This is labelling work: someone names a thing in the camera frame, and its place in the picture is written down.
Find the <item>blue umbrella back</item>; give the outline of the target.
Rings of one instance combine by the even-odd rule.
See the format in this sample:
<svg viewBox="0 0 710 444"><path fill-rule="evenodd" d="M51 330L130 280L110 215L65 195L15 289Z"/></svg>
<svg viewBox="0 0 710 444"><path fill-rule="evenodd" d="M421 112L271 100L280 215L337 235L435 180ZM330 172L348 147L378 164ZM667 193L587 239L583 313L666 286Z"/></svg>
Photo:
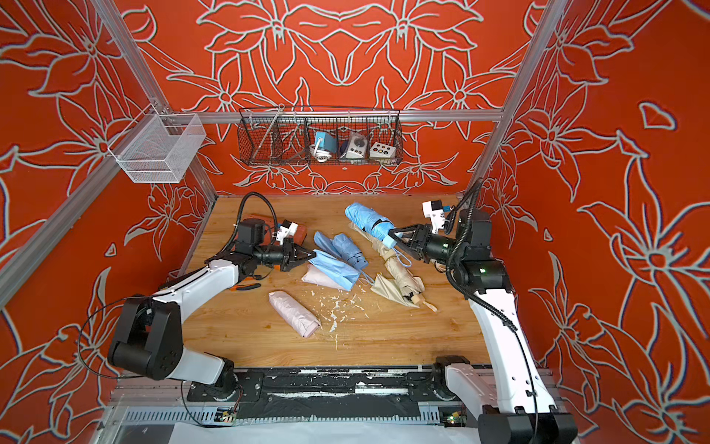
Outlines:
<svg viewBox="0 0 710 444"><path fill-rule="evenodd" d="M338 257L358 271L364 271L369 265L360 248L344 233L332 240L333 248Z"/></svg>

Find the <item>blue umbrella sleeve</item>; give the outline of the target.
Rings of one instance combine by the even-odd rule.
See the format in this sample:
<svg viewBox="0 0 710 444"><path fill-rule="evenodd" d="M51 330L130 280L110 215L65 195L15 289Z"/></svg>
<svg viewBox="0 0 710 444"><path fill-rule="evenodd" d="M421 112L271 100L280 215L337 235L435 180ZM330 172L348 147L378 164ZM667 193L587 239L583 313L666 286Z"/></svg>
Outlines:
<svg viewBox="0 0 710 444"><path fill-rule="evenodd" d="M314 233L314 243L316 244L319 250L326 252L336 258L340 258L340 253L335 248L333 241L327 236L325 236L325 234L321 233L321 231L316 231L316 233Z"/></svg>
<svg viewBox="0 0 710 444"><path fill-rule="evenodd" d="M342 261L338 257L321 250L315 250L315 257L309 262L323 272L344 290L352 290L360 278L360 270Z"/></svg>

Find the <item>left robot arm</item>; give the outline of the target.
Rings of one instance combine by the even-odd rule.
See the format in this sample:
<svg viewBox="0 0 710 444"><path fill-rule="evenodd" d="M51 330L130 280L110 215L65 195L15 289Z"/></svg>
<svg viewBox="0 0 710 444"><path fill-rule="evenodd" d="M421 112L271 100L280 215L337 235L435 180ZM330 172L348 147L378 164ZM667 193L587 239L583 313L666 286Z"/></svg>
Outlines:
<svg viewBox="0 0 710 444"><path fill-rule="evenodd" d="M243 214L240 209L230 239L202 268L151 296L127 299L109 348L111 366L153 380L201 384L218 401L238 393L233 362L190 350L183 340L183 324L221 292L255 278L260 266L288 272L316 257L292 238L278 235L276 215L266 225Z"/></svg>

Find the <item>blue umbrella front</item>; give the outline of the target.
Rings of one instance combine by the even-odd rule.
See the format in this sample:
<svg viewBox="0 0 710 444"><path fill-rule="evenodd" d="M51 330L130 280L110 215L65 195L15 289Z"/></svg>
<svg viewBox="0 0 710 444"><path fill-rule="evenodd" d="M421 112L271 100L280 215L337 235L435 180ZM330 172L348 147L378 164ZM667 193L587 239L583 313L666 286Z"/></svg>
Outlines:
<svg viewBox="0 0 710 444"><path fill-rule="evenodd" d="M405 268L412 266L412 260L397 250L396 237L389 235L389 232L395 229L395 225L388 218L359 203L349 205L345 209L345 215L357 228L377 239L388 250L393 251Z"/></svg>

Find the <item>beige umbrella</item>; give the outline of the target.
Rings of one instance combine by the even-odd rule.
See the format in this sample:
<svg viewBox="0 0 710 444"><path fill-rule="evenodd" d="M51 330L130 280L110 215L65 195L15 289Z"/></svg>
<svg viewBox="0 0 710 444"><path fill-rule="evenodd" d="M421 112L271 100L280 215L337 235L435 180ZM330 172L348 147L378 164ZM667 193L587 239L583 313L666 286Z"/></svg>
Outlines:
<svg viewBox="0 0 710 444"><path fill-rule="evenodd" d="M395 257L391 257L386 260L385 267L390 273L391 277L395 280L402 297L417 306L425 306L434 313L438 312L438 309L426 301L423 293L425 292L425 285L423 281L414 277L412 273L405 268L401 262Z"/></svg>
<svg viewBox="0 0 710 444"><path fill-rule="evenodd" d="M383 258L385 262L388 262L391 259L393 259L395 263L399 262L398 255L395 250L385 246L380 240L377 240L377 238L365 232L363 229L358 228L353 222L349 223L349 227L362 237L366 238L366 240L370 242L373 249Z"/></svg>

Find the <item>blue umbrella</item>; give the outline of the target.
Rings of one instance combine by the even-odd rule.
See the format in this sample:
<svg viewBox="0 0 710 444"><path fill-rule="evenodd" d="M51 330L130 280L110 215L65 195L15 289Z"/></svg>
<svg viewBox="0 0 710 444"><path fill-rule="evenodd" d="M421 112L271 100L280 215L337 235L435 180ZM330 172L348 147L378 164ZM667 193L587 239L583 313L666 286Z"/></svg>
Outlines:
<svg viewBox="0 0 710 444"><path fill-rule="evenodd" d="M360 248L344 233L332 240L333 248L338 257L358 271L364 271L369 265Z"/></svg>
<svg viewBox="0 0 710 444"><path fill-rule="evenodd" d="M388 250L393 251L405 268L412 266L412 260L397 250L396 237L389 235L389 232L395 229L395 225L388 218L359 203L349 205L345 209L345 215L357 228L377 239Z"/></svg>

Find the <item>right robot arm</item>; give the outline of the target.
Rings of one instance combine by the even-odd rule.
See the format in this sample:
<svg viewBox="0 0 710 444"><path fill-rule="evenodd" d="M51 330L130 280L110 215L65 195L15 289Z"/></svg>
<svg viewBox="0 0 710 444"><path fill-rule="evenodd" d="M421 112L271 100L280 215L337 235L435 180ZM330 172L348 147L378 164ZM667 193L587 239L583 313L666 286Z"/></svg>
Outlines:
<svg viewBox="0 0 710 444"><path fill-rule="evenodd" d="M388 236L413 259L442 264L449 284L469 303L484 336L494 372L486 386L464 359L437 364L446 390L474 417L482 443L573 443L578 427L561 410L536 368L518 318L514 288L504 264L491 252L490 216L476 207L483 182L467 190L453 210L453 238L427 225L390 229Z"/></svg>

